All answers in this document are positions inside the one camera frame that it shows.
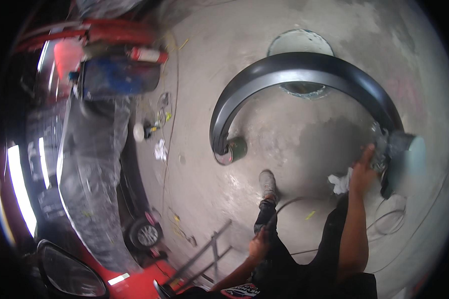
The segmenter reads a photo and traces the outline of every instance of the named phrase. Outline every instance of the hand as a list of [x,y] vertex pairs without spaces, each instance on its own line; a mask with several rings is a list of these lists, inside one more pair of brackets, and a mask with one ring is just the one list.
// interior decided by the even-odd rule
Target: hand
[[249,259],[259,263],[269,250],[268,231],[263,226],[249,243]]
[[367,145],[361,159],[353,166],[351,180],[349,181],[349,193],[364,197],[372,181],[376,179],[376,171],[370,168],[374,145]]

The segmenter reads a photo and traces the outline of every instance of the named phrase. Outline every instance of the car wheel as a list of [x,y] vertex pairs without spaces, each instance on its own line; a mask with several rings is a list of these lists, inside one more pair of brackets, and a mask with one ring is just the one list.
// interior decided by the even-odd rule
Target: car wheel
[[135,221],[128,232],[132,245],[139,250],[146,250],[155,246],[163,236],[159,224],[152,225],[148,219]]

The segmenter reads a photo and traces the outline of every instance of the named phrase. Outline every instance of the green paint can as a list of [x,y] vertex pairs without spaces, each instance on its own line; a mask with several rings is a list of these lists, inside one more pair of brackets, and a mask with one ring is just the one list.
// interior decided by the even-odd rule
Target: green paint can
[[228,149],[227,153],[223,155],[215,153],[215,160],[220,165],[230,165],[246,156],[246,153],[248,152],[246,141],[241,137],[235,137],[228,140],[228,145],[226,147]]

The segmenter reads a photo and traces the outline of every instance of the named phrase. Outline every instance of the jeans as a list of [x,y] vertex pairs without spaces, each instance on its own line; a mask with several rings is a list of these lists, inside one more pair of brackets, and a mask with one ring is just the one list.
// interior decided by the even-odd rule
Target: jeans
[[[276,212],[276,204],[272,200],[262,200],[259,204],[259,215],[254,224],[254,232],[268,224]],[[319,281],[319,284],[333,286],[336,282],[339,261],[339,246],[344,222],[347,215],[347,194],[342,196],[337,207],[329,213],[323,230],[316,257],[308,265],[297,264],[288,249],[281,242],[276,231],[277,218],[269,227],[269,252],[258,264],[251,276],[251,282],[268,292],[282,288],[283,284],[306,276],[308,283]]]

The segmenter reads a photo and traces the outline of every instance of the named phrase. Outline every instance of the gray sneaker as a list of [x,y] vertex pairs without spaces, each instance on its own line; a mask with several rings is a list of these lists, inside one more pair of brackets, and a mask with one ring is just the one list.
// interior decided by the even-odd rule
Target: gray sneaker
[[269,170],[263,170],[259,174],[259,185],[261,186],[261,193],[263,199],[268,195],[273,195],[273,200],[278,203],[279,199],[276,196],[276,180],[274,174]]

